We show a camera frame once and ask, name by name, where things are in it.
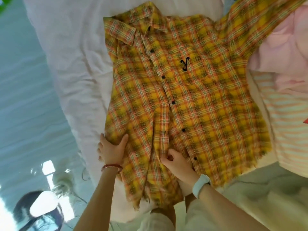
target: green object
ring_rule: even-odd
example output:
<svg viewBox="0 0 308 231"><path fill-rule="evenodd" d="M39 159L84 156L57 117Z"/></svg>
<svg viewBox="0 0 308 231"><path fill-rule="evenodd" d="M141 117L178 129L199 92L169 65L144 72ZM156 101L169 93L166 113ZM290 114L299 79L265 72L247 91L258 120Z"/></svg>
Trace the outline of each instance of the green object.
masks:
<svg viewBox="0 0 308 231"><path fill-rule="evenodd" d="M5 10L11 0L0 0L0 14Z"/></svg>

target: bed sheet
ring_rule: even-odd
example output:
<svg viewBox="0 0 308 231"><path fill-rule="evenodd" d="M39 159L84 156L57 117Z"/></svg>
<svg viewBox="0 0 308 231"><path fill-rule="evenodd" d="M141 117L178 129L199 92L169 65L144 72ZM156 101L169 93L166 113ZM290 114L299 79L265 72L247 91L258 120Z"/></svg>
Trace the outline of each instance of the bed sheet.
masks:
<svg viewBox="0 0 308 231"><path fill-rule="evenodd" d="M112 63L104 42L103 17L122 13L146 1L24 0L28 17L46 53L63 112L94 185L101 175L102 163L97 160L96 148L99 134L104 130L112 88ZM151 1L163 15L204 14L217 20L223 11L221 0ZM270 154L260 165L274 161L275 157ZM183 187L184 194L190 192ZM134 211L126 201L123 184L116 181L111 220L127 222L153 206L141 201L140 210Z"/></svg>

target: pink garment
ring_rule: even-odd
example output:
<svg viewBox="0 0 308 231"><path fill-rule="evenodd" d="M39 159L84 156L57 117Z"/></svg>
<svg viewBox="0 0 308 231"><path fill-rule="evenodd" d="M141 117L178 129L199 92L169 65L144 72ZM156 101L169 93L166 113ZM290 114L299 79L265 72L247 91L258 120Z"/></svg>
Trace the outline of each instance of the pink garment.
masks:
<svg viewBox="0 0 308 231"><path fill-rule="evenodd" d="M275 72L278 91L308 97L308 2L275 28L252 54L248 67Z"/></svg>

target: white wristband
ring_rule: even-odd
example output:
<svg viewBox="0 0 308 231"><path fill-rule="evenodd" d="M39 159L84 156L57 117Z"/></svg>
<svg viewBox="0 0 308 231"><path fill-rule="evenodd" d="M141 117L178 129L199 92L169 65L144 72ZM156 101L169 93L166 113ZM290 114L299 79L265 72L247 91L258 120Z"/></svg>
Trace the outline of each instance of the white wristband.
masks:
<svg viewBox="0 0 308 231"><path fill-rule="evenodd" d="M193 190L192 190L192 193L197 199L199 198L199 194L200 194L202 187L207 183L211 183L211 179L208 176L201 174L198 181L193 186Z"/></svg>

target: black embroidery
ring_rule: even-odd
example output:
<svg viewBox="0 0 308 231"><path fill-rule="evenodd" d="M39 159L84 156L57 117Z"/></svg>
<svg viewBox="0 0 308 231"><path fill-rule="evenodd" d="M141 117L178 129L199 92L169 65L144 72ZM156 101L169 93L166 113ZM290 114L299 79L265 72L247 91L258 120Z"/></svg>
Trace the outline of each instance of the black embroidery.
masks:
<svg viewBox="0 0 308 231"><path fill-rule="evenodd" d="M185 68L183 68L183 71L187 71L187 60L189 60L189 57L186 58L186 62L184 62L183 60L181 60L181 63L184 64Z"/></svg>

